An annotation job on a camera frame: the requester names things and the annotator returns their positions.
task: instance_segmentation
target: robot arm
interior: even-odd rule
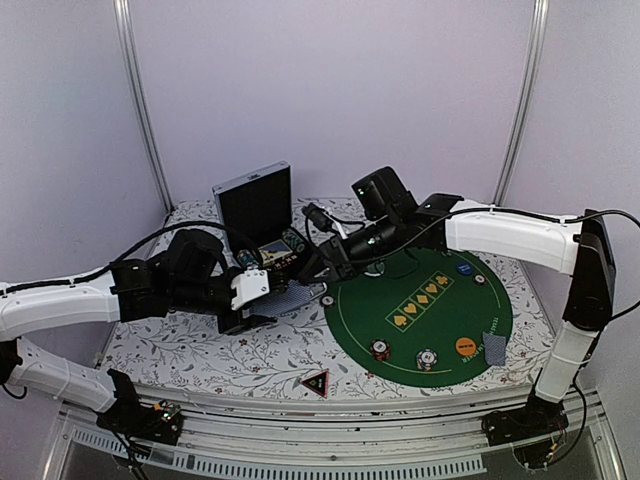
[[[90,281],[59,279],[44,282],[58,285],[36,288],[0,284],[0,384],[33,387],[86,406],[99,414],[100,426],[124,435],[175,444],[177,406],[143,407],[127,375],[82,367],[22,335],[83,322],[164,317],[174,310],[215,314],[220,332],[229,334],[273,321],[249,315],[246,307],[272,291],[276,279],[264,270],[228,268],[222,249],[204,231],[180,230],[165,252],[147,261],[115,262]],[[212,276],[218,264],[223,272]],[[95,277],[91,273],[85,278]]]
[[[303,281],[353,278],[407,247],[493,253],[572,276],[565,321],[527,404],[508,415],[494,412],[483,422],[492,445],[565,428],[562,399],[612,316],[615,264],[601,217],[523,216],[444,194],[418,205],[390,167],[356,182],[353,189],[374,223],[317,246],[301,272]],[[330,231],[331,220],[318,207],[311,204],[303,212],[318,229]]]

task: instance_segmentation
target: green circular mat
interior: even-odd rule
[[[361,275],[333,284],[327,292],[335,299],[326,308],[329,328],[344,351],[374,375],[414,387],[444,387],[470,380],[489,368],[482,333],[509,339],[513,322],[511,301],[504,286],[478,257],[431,250],[404,252],[386,260],[381,277]],[[473,275],[456,270],[469,263]],[[476,274],[485,285],[473,281]],[[476,353],[463,357],[456,341],[470,338]],[[391,358],[374,360],[370,346],[382,339],[391,345]],[[418,370],[416,355],[428,348],[438,355],[429,372]]]

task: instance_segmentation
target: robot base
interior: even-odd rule
[[[562,402],[551,403],[530,395],[524,407],[496,411],[482,418],[482,430],[489,445],[503,445],[564,430],[569,420]],[[514,448],[518,462],[532,469],[544,468],[553,453],[555,442],[545,439]]]
[[[126,438],[177,445],[183,423],[180,407],[165,401],[145,407],[140,404],[133,383],[126,374],[113,369],[107,373],[113,378],[117,400],[109,410],[98,414],[96,424]]]

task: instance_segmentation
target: white wall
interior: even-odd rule
[[[126,80],[113,4],[0,2],[0,278],[101,266],[162,223]],[[41,332],[89,364],[106,325]],[[58,411],[0,392],[0,478],[34,479]]]
[[[131,2],[172,194],[285,159],[297,196],[351,195],[389,164],[417,197],[490,200],[533,3]]]
[[[549,213],[621,208],[640,216],[640,3],[552,2],[539,78],[507,205]],[[607,226],[616,311],[640,298],[640,231]],[[557,319],[568,280],[532,268]],[[582,375],[595,381],[629,478],[640,478],[640,311],[611,324]]]

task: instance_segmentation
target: orange poker chip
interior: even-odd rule
[[[477,349],[478,347],[476,347],[476,342],[474,342],[470,338],[462,337],[459,338],[456,342],[456,350],[463,357],[470,357],[471,355],[476,353]]]

